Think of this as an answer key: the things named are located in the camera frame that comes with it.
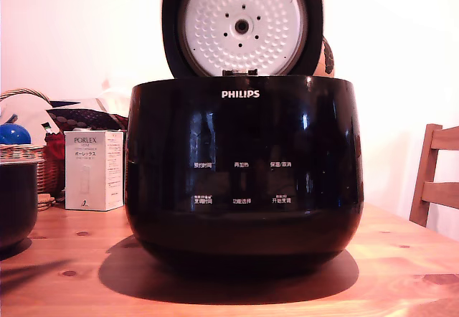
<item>table surface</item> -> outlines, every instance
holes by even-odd
[[[296,278],[179,278],[124,208],[39,212],[1,261],[2,316],[459,316],[459,242],[366,204],[346,251]]]

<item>box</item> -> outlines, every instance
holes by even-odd
[[[123,133],[65,132],[65,209],[123,206]]]

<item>lid hinge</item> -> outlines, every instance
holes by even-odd
[[[231,70],[231,71],[223,70],[223,76],[226,77],[228,75],[258,75],[258,69],[255,68],[254,70]]]

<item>button label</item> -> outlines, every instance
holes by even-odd
[[[291,168],[291,161],[272,161],[270,164],[271,168]]]
[[[212,204],[212,195],[194,195],[194,204]]]
[[[276,195],[273,197],[273,204],[291,204],[292,199],[287,195]]]
[[[252,199],[233,199],[232,203],[233,204],[251,204]]]
[[[249,164],[248,163],[240,163],[239,161],[235,162],[235,168],[248,168]]]
[[[212,168],[212,163],[194,163],[195,169],[205,169],[205,168]]]

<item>wooden chair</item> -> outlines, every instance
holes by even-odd
[[[410,213],[410,221],[423,227],[427,224],[431,203],[459,209],[459,183],[433,183],[438,150],[459,151],[459,127],[443,129],[429,124],[425,129]]]

